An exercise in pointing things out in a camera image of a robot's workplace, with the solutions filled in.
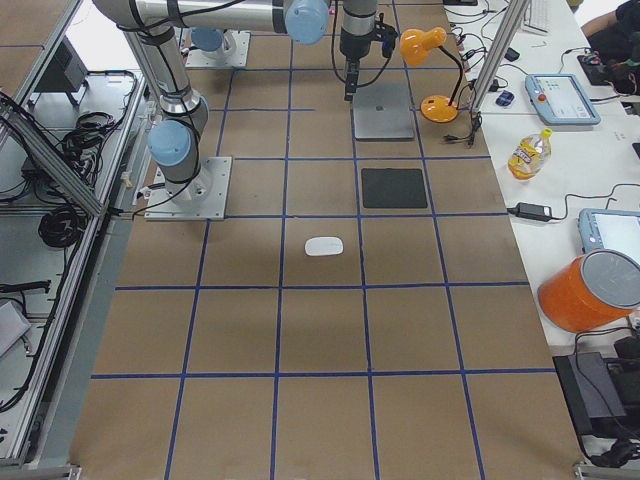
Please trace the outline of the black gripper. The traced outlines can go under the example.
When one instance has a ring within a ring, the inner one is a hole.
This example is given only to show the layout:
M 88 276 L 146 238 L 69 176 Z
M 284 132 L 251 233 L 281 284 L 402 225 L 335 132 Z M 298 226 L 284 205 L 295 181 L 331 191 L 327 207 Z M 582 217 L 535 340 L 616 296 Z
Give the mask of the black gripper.
M 357 89 L 360 73 L 360 61 L 357 59 L 346 59 L 345 63 L 345 88 L 344 99 L 352 100 Z

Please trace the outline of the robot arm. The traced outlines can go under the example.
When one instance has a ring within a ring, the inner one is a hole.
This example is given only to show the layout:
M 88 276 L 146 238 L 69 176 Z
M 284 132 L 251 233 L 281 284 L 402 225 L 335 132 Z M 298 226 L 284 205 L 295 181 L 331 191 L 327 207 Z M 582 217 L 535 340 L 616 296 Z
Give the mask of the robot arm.
M 348 102 L 358 89 L 361 60 L 371 44 L 381 40 L 382 26 L 376 17 L 375 1 L 340 1 L 340 13 L 330 14 L 330 1 L 179 1 L 176 18 L 188 27 L 273 31 L 288 35 L 299 44 L 312 45 L 325 34 L 330 22 L 341 20 L 339 50 L 344 72 L 338 74 Z
M 306 45 L 320 40 L 329 18 L 326 1 L 96 1 L 119 30 L 133 36 L 134 54 L 158 93 L 162 121 L 148 148 L 173 201 L 196 199 L 210 180 L 199 143 L 208 107 L 190 82 L 175 29 L 247 30 L 286 34 Z

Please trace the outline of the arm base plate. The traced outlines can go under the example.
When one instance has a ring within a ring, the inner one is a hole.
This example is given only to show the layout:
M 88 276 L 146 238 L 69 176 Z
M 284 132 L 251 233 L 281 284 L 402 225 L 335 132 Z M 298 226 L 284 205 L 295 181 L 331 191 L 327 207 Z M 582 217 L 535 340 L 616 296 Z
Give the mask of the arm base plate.
M 151 207 L 143 214 L 150 221 L 222 221 L 225 218 L 230 184 L 231 157 L 207 157 L 201 160 L 199 175 L 176 198 L 177 184 L 154 189 L 149 196 Z
M 215 41 L 193 42 L 193 48 L 186 57 L 187 69 L 227 70 L 246 67 L 251 38 L 248 31 L 217 31 L 217 35 L 208 32 L 204 37 Z

